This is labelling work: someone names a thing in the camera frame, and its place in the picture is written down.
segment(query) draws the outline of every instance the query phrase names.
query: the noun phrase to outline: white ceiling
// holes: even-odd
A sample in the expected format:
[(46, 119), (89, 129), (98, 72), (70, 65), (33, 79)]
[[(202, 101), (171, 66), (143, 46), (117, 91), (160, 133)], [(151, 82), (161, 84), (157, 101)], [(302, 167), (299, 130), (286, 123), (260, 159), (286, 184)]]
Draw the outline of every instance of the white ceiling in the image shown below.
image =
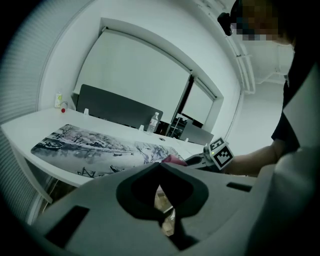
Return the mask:
[[(201, 1), (207, 7), (208, 12), (216, 15), (219, 15), (221, 12), (229, 13), (235, 3), (235, 0), (198, 1)], [(291, 45), (279, 45), (272, 41), (245, 41), (242, 35), (236, 34), (233, 34), (232, 38), (235, 42), (243, 43), (248, 54), (251, 56), (250, 59), (256, 84), (265, 81), (284, 85), (285, 79), (282, 74), (289, 72), (294, 55)]]

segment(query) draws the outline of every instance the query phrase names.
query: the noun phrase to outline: person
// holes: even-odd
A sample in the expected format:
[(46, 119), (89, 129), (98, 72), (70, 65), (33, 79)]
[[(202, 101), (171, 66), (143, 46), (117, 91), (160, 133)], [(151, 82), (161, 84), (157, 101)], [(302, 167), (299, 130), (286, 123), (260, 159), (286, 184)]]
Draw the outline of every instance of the person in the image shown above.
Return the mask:
[[(222, 13), (218, 22), (225, 34), (232, 29), (247, 40), (266, 40), (292, 45), (294, 58), (283, 88), (283, 107), (299, 90), (311, 68), (319, 62), (315, 33), (317, 8), (298, 5), (290, 0), (237, 0), (231, 13)], [(257, 176), (262, 167), (276, 164), (285, 154), (299, 148), (298, 139), (284, 113), (274, 133), (273, 143), (247, 155), (236, 156), (223, 170), (227, 174)]]

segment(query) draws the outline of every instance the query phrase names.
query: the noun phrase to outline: gray partition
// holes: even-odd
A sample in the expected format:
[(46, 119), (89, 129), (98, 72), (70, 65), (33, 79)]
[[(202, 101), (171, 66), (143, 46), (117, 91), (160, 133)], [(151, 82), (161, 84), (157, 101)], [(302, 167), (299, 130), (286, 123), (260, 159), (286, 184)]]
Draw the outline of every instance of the gray partition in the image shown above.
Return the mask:
[(191, 122), (188, 122), (180, 136), (180, 140), (184, 141), (186, 138), (188, 138), (189, 142), (205, 145), (206, 143), (209, 144), (213, 137), (214, 135), (212, 133), (193, 125)]
[(163, 112), (159, 109), (106, 90), (83, 84), (76, 110), (83, 113), (85, 109), (89, 109), (89, 115), (91, 116), (117, 124), (133, 128), (139, 128), (140, 125), (143, 125), (145, 131), (155, 112), (159, 113), (159, 121), (163, 115)]

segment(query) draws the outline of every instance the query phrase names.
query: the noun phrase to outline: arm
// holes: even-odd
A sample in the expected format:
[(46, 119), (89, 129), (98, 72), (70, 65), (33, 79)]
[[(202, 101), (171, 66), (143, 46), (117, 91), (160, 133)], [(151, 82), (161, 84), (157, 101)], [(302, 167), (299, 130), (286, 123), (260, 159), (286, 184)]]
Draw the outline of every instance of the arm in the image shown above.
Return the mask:
[(285, 149), (285, 142), (275, 139), (270, 146), (253, 153), (236, 156), (223, 170), (226, 174), (258, 176), (262, 167), (276, 164)]

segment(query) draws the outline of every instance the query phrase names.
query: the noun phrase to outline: desk leg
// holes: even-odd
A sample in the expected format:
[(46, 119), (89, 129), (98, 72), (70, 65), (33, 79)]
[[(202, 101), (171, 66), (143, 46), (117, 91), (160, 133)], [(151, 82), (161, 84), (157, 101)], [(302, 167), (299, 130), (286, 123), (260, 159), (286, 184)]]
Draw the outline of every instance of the desk leg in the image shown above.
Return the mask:
[(16, 158), (16, 161), (18, 162), (21, 170), (23, 171), (26, 178), (29, 180), (31, 185), (35, 188), (36, 191), (50, 204), (52, 203), (52, 198), (50, 195), (44, 190), (44, 188), (40, 185), (40, 183), (37, 181), (36, 177), (32, 173), (32, 171), (29, 168), (29, 165), (27, 164), (26, 159), (15, 149), (15, 147), (11, 144), (11, 148), (13, 151), (13, 154)]

